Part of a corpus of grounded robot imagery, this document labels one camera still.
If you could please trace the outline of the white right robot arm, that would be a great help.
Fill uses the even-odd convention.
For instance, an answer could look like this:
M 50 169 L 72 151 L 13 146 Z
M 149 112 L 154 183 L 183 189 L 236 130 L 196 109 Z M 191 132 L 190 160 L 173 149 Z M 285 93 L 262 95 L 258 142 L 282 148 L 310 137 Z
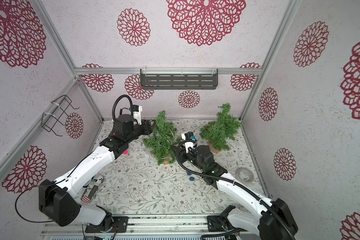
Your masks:
M 228 206 L 218 217 L 208 222 L 215 234 L 201 239 L 228 237 L 240 232 L 252 233 L 262 240 L 293 240 L 299 228 L 288 207 L 281 199 L 272 200 L 249 189 L 214 160 L 208 145 L 198 145 L 193 132 L 181 135 L 182 141 L 173 146 L 178 164 L 187 172 L 198 175 L 207 185 L 227 194 L 241 204 L 246 212 Z

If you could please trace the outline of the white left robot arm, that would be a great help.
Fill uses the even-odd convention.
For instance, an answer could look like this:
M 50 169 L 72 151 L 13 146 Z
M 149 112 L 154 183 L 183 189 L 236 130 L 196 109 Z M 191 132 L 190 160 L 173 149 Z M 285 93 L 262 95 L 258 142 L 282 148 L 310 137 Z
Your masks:
M 119 96 L 112 108 L 113 128 L 109 136 L 66 174 L 35 186 L 39 193 L 39 210 L 49 222 L 61 227 L 89 224 L 100 232 L 109 232 L 115 227 L 111 212 L 100 206 L 79 203 L 74 198 L 101 169 L 127 151 L 132 141 L 153 132 L 156 123 L 143 120 L 141 112 L 142 107 L 133 104 L 130 96 Z

